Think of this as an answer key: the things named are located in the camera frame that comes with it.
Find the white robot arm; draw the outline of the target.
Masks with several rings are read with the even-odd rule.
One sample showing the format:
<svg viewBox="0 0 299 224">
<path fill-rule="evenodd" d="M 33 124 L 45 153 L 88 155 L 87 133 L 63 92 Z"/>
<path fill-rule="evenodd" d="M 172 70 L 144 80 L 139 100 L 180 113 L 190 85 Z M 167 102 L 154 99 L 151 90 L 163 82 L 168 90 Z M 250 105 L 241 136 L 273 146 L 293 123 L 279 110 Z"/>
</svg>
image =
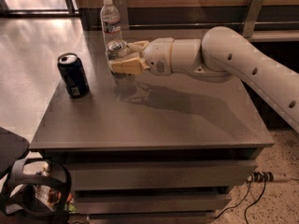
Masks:
<svg viewBox="0 0 299 224">
<path fill-rule="evenodd" d="M 263 54 L 230 28 L 212 28 L 201 39 L 157 38 L 110 50 L 117 52 L 108 61 L 114 73 L 184 74 L 215 83 L 238 77 L 299 132 L 299 74 Z"/>
</svg>

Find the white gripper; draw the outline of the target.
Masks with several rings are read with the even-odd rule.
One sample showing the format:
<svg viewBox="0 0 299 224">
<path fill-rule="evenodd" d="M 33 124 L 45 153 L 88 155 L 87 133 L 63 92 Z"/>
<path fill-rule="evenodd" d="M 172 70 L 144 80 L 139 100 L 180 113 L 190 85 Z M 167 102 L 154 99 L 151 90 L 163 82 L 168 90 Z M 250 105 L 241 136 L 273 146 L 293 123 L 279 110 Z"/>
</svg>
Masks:
<svg viewBox="0 0 299 224">
<path fill-rule="evenodd" d="M 114 73 L 141 75 L 149 69 L 156 76 L 169 76 L 171 71 L 171 48 L 174 39 L 157 38 L 151 42 L 141 40 L 127 44 L 131 53 L 143 52 L 143 58 L 134 57 L 130 59 L 111 61 L 110 69 Z"/>
</svg>

